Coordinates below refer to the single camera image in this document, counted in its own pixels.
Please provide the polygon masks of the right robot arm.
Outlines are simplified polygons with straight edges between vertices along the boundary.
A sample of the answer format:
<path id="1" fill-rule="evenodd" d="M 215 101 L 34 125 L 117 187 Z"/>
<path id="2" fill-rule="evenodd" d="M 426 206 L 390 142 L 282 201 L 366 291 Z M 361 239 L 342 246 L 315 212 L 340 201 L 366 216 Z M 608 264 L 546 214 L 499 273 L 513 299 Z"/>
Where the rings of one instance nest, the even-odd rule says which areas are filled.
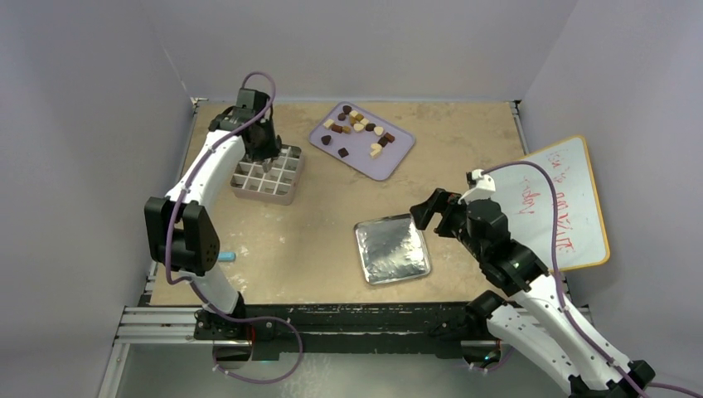
<path id="1" fill-rule="evenodd" d="M 420 230 L 441 215 L 435 233 L 458 240 L 507 296 L 486 291 L 468 305 L 465 325 L 473 336 L 490 333 L 508 343 L 570 397 L 643 395 L 656 375 L 652 367 L 620 352 L 573 307 L 540 258 L 511 237 L 496 202 L 466 204 L 457 193 L 438 188 L 410 214 Z"/>

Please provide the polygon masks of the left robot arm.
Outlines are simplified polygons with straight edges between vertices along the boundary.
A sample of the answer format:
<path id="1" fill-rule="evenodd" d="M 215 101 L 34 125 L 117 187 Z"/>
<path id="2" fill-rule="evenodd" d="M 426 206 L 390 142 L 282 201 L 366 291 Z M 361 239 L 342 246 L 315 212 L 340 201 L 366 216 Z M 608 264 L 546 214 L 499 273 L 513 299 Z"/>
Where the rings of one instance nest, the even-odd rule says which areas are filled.
<path id="1" fill-rule="evenodd" d="M 272 94 L 240 89 L 235 104 L 211 121 L 202 148 L 179 182 L 144 206 L 152 259 L 164 265 L 170 285 L 189 285 L 203 313 L 216 317 L 216 330 L 228 339 L 242 336 L 251 320 L 242 294 L 217 264 L 221 243 L 209 211 L 241 160 L 279 156 L 273 102 Z"/>

